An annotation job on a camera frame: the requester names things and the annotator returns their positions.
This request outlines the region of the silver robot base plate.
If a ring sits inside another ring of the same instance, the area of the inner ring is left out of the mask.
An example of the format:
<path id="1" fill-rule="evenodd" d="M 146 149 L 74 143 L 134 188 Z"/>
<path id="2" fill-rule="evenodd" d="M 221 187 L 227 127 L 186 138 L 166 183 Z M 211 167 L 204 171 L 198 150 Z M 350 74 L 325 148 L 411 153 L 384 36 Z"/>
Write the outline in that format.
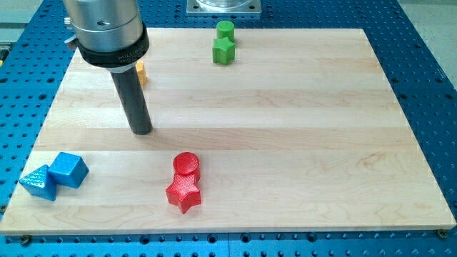
<path id="1" fill-rule="evenodd" d="M 186 13 L 192 15 L 260 14 L 261 0 L 187 0 Z"/>

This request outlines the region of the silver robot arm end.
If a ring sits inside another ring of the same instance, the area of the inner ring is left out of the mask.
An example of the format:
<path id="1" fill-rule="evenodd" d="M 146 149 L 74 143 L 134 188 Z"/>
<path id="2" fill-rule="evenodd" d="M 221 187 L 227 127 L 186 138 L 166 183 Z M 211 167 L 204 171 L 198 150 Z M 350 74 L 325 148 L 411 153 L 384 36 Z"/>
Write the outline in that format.
<path id="1" fill-rule="evenodd" d="M 149 49 L 137 0 L 63 0 L 65 26 L 74 35 L 65 44 L 83 59 L 111 73 L 135 67 Z"/>

